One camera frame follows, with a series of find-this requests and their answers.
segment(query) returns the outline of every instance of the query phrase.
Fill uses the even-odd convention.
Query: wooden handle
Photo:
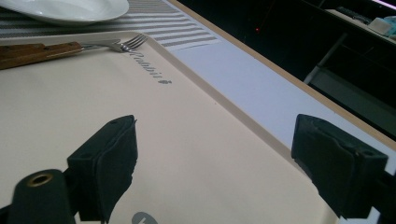
[[[6,49],[2,47],[4,53],[0,51],[0,69],[62,58],[79,53],[82,49],[77,42],[51,46],[38,45],[39,47],[33,45],[6,46]]]
[[[45,46],[43,44],[25,44],[25,45],[11,45],[11,46],[0,46],[0,55],[4,56],[6,54],[23,51],[23,50],[39,50],[43,49]]]

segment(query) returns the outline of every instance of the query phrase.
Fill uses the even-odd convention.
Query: screw hole
[[[366,156],[374,156],[374,152],[372,151],[363,151],[363,154]]]
[[[29,179],[27,186],[35,188],[47,184],[53,178],[52,174],[39,174]]]
[[[79,157],[82,159],[88,159],[90,156],[92,156],[91,153],[82,153]]]

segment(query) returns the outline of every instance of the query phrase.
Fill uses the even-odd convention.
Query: brass insert
[[[46,174],[46,173],[38,174],[32,176],[29,179],[29,181],[27,182],[27,186],[32,188],[39,187],[50,182],[52,178],[53,178],[52,174]]]

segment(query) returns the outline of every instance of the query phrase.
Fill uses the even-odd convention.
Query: striped napkin
[[[169,50],[219,43],[219,40],[163,0],[129,0],[122,17],[83,27],[59,27],[0,7],[0,38],[137,31]]]

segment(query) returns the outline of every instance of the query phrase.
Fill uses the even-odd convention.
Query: circular logo
[[[132,224],[158,224],[158,222],[151,215],[138,212],[132,217]]]

